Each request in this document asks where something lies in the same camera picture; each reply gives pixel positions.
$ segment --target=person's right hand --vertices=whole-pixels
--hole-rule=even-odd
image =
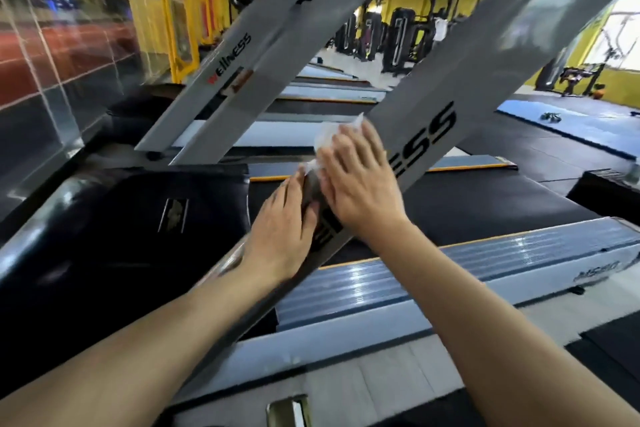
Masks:
[[[369,242],[377,232],[408,221],[396,177],[373,125],[341,125],[332,147],[318,149],[320,186],[338,220]]]

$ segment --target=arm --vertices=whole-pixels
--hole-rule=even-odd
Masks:
[[[241,265],[112,334],[0,401],[6,427],[144,427],[230,326],[307,256],[316,206],[303,174],[267,199]]]
[[[624,400],[412,225],[371,124],[343,128],[319,156],[333,212],[412,295],[487,423],[640,425]]]

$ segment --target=finger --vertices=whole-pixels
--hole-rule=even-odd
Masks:
[[[372,169],[373,167],[378,167],[378,160],[373,155],[373,151],[371,149],[371,144],[369,141],[364,138],[362,132],[356,128],[353,128],[350,125],[345,126],[341,131],[344,135],[347,135],[349,139],[353,141],[355,145],[356,152],[360,157],[360,161],[367,169]]]
[[[322,191],[329,207],[333,209],[333,205],[335,204],[335,188],[333,187],[331,179],[329,179],[325,169],[320,169],[318,177],[320,179],[320,191]]]
[[[300,238],[305,247],[307,247],[307,250],[311,246],[311,240],[314,237],[314,231],[316,231],[319,209],[320,205],[317,202],[309,204],[307,212],[305,213],[305,218],[302,222],[302,234]]]
[[[289,179],[285,179],[273,193],[273,206],[276,209],[280,209],[284,206],[285,200],[287,199],[287,185],[289,184]]]
[[[335,152],[332,148],[322,147],[318,149],[317,152],[318,159],[320,160],[320,164],[326,170],[326,174],[331,180],[334,186],[343,182],[346,178],[347,173],[344,171],[340,162],[335,155]]]
[[[287,208],[293,207],[300,211],[300,206],[302,205],[302,183],[304,179],[304,172],[300,169],[289,179],[287,201],[284,204]]]
[[[380,136],[373,127],[373,124],[367,119],[364,119],[362,122],[362,135],[371,145],[371,151],[376,157],[378,164],[382,165],[387,162],[387,152],[382,145],[382,140],[380,140]]]
[[[333,136],[333,147],[336,153],[340,156],[342,164],[344,164],[347,172],[351,174],[358,174],[364,171],[364,165],[360,162],[360,157],[356,151],[356,146],[347,135],[344,133],[338,133]]]

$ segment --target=wellness logo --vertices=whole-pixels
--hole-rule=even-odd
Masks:
[[[251,35],[247,32],[242,37],[242,39],[240,39],[240,42],[236,44],[236,47],[233,48],[231,52],[229,52],[228,55],[222,56],[222,58],[220,58],[220,65],[216,68],[216,72],[212,76],[210,76],[207,81],[212,84],[218,81],[220,76],[225,74],[225,71],[229,66],[231,66],[231,63],[234,61],[234,59],[240,56],[242,51],[244,51],[245,47],[247,47],[250,42]]]

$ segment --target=hand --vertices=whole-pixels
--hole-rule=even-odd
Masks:
[[[317,152],[320,187],[338,220],[370,243],[376,230],[408,221],[396,177],[373,125],[341,125],[332,147]]]
[[[278,283],[293,277],[307,257],[316,229],[318,203],[302,216],[304,167],[285,180],[262,204],[241,267],[255,267]]]

